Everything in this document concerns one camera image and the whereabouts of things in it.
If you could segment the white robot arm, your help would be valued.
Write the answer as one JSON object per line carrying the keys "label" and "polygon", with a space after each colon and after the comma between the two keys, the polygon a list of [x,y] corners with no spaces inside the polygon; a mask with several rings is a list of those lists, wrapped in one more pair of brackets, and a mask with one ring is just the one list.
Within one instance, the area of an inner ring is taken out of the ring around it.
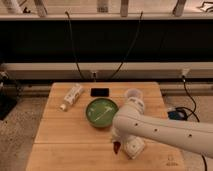
{"label": "white robot arm", "polygon": [[130,97],[112,122],[112,138],[120,144],[142,137],[213,158],[213,125],[161,119],[144,114],[145,104]]}

